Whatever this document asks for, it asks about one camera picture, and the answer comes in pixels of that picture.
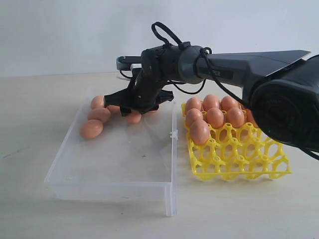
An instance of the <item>brown egg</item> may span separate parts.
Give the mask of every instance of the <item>brown egg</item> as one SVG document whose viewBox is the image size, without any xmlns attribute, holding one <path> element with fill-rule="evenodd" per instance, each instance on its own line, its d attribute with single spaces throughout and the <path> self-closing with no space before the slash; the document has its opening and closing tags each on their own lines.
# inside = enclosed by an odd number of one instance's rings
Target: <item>brown egg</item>
<svg viewBox="0 0 319 239">
<path fill-rule="evenodd" d="M 188 101 L 186 102 L 186 105 L 185 105 L 185 114 L 190 109 L 198 109 L 199 111 L 201 110 L 201 100 L 200 100 L 200 98 L 192 97 L 192 98 L 188 99 Z"/>
<path fill-rule="evenodd" d="M 226 121 L 231 123 L 234 128 L 240 128 L 245 123 L 245 115 L 241 109 L 233 107 L 227 112 Z"/>
<path fill-rule="evenodd" d="M 231 96 L 225 96 L 220 102 L 221 109 L 229 111 L 231 108 L 239 108 L 239 103 Z"/>
<path fill-rule="evenodd" d="M 190 109 L 186 114 L 186 126 L 190 127 L 194 121 L 196 120 L 203 120 L 203 114 L 198 109 Z"/>
<path fill-rule="evenodd" d="M 258 125 L 255 122 L 255 119 L 254 119 L 253 114 L 251 113 L 251 111 L 250 110 L 246 110 L 246 111 L 247 111 L 246 121 L 252 123 L 255 128 L 259 128 Z"/>
<path fill-rule="evenodd" d="M 107 108 L 95 108 L 88 114 L 88 120 L 99 120 L 106 123 L 111 116 L 111 112 Z"/>
<path fill-rule="evenodd" d="M 142 115 L 138 111 L 132 111 L 129 115 L 125 116 L 128 123 L 136 124 L 140 122 Z"/>
<path fill-rule="evenodd" d="M 196 145 L 205 144 L 210 136 L 209 126 L 204 120 L 196 120 L 189 129 L 189 135 Z"/>
<path fill-rule="evenodd" d="M 225 123 L 225 116 L 218 108 L 211 108 L 207 111 L 206 122 L 213 128 L 222 128 Z"/>
<path fill-rule="evenodd" d="M 80 129 L 80 135 L 85 139 L 97 137 L 103 130 L 103 123 L 97 119 L 87 121 Z"/>
<path fill-rule="evenodd" d="M 91 101 L 91 109 L 104 108 L 104 96 L 96 96 Z"/>
<path fill-rule="evenodd" d="M 203 100 L 203 109 L 204 111 L 208 111 L 211 108 L 220 109 L 219 98 L 216 95 L 207 95 Z"/>
<path fill-rule="evenodd" d="M 111 112 L 111 113 L 119 113 L 119 112 L 121 112 L 121 109 L 120 109 L 120 107 L 119 106 L 107 106 L 107 108 L 109 109 L 109 111 Z"/>
</svg>

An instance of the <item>white wall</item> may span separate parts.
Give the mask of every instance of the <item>white wall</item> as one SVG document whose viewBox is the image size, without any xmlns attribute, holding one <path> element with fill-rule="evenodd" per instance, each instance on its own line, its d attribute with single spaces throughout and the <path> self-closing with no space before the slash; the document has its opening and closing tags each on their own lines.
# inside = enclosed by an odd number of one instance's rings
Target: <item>white wall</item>
<svg viewBox="0 0 319 239">
<path fill-rule="evenodd" d="M 162 21 L 214 52 L 319 53 L 317 0 L 0 0 L 0 77 L 116 71 Z"/>
</svg>

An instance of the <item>yellow egg tray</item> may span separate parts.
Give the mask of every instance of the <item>yellow egg tray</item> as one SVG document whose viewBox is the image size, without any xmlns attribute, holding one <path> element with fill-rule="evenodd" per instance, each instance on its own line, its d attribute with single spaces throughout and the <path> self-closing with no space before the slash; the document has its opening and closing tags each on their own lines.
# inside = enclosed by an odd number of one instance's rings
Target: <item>yellow egg tray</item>
<svg viewBox="0 0 319 239">
<path fill-rule="evenodd" d="M 185 115 L 185 103 L 181 105 Z M 192 172 L 201 181 L 221 176 L 224 180 L 232 180 L 239 175 L 246 179 L 257 179 L 268 175 L 270 179 L 281 178 L 291 173 L 289 160 L 284 154 L 283 145 L 265 136 L 259 128 L 247 122 L 240 128 L 225 123 L 222 128 L 215 129 L 208 124 L 211 132 L 204 145 L 196 145 L 189 136 L 186 139 Z"/>
</svg>

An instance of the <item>table surface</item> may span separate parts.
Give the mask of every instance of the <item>table surface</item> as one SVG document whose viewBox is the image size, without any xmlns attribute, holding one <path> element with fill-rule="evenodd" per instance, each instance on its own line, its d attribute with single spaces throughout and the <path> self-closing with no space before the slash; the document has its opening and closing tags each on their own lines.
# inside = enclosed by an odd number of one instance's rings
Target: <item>table surface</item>
<svg viewBox="0 0 319 239">
<path fill-rule="evenodd" d="M 283 178 L 200 182 L 191 173 L 180 112 L 176 217 L 165 217 L 158 202 L 55 200 L 43 180 L 86 90 L 104 84 L 115 92 L 127 83 L 117 73 L 0 79 L 1 239 L 319 238 L 317 161 L 285 146 L 293 173 Z M 190 97 L 174 94 L 178 104 Z M 214 82 L 197 96 L 207 94 L 226 95 Z"/>
</svg>

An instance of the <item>transparent plastic box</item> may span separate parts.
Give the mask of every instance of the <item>transparent plastic box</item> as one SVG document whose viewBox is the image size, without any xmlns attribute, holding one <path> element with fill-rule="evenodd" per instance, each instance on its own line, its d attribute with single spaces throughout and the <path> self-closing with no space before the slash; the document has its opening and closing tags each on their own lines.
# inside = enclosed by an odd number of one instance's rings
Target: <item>transparent plastic box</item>
<svg viewBox="0 0 319 239">
<path fill-rule="evenodd" d="M 111 93 L 101 86 L 87 91 L 45 183 L 63 200 L 165 200 L 166 215 L 175 216 L 176 104 L 161 104 L 136 125 L 112 115 L 98 137 L 84 140 L 79 130 L 91 100 Z"/>
</svg>

